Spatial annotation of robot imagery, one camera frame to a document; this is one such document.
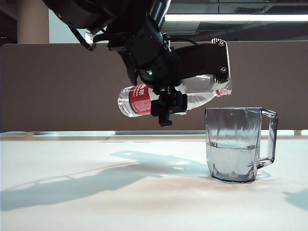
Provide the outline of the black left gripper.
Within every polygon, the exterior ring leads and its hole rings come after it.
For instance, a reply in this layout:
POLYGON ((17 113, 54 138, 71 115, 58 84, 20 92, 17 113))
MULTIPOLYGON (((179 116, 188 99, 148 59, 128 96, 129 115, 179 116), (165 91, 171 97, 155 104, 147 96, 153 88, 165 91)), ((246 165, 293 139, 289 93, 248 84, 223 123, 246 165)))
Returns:
POLYGON ((222 39, 173 52, 161 35, 141 33, 117 35, 107 47, 121 56, 132 83, 119 93, 120 111, 128 117, 156 116, 161 126, 172 125, 170 114, 187 109, 187 95, 179 88, 181 79, 213 75, 222 84, 231 78, 228 45, 222 39))

